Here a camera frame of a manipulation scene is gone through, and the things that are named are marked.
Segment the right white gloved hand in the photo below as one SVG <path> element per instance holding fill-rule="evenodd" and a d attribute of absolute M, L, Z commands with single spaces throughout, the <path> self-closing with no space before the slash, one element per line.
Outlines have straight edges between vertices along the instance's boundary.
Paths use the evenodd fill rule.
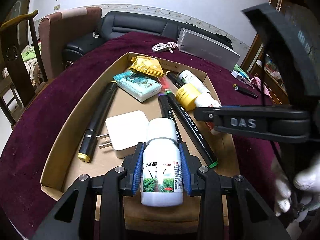
<path fill-rule="evenodd" d="M 276 175 L 274 179 L 276 189 L 274 213 L 278 217 L 289 211 L 291 207 L 292 188 L 276 159 L 272 161 L 271 171 Z M 312 160 L 307 169 L 295 175 L 293 185 L 295 190 L 304 193 L 302 203 L 308 205 L 306 210 L 296 219 L 301 222 L 306 218 L 308 211 L 315 211 L 319 208 L 319 155 Z"/>

